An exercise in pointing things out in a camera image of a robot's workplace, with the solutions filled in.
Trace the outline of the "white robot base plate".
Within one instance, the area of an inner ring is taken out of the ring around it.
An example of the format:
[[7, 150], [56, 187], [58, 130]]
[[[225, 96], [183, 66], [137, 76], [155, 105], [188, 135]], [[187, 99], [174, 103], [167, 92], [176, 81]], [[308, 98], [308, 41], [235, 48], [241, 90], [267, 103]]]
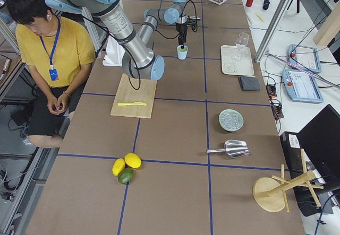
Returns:
[[125, 54], [124, 48], [111, 36], [108, 37], [103, 59], [104, 66], [122, 67], [122, 59]]

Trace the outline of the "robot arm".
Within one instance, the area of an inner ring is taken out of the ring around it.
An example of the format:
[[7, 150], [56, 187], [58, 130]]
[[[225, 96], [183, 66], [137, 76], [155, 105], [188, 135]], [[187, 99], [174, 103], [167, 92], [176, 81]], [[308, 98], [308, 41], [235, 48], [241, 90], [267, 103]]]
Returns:
[[125, 73], [135, 79], [157, 81], [165, 70], [162, 56], [154, 54], [147, 43], [159, 22], [169, 24], [186, 22], [186, 0], [173, 0], [166, 8], [151, 8], [144, 13], [144, 23], [135, 30], [120, 5], [120, 0], [45, 0], [56, 10], [81, 13], [86, 7], [90, 13], [100, 18], [117, 43], [125, 50], [122, 67]]

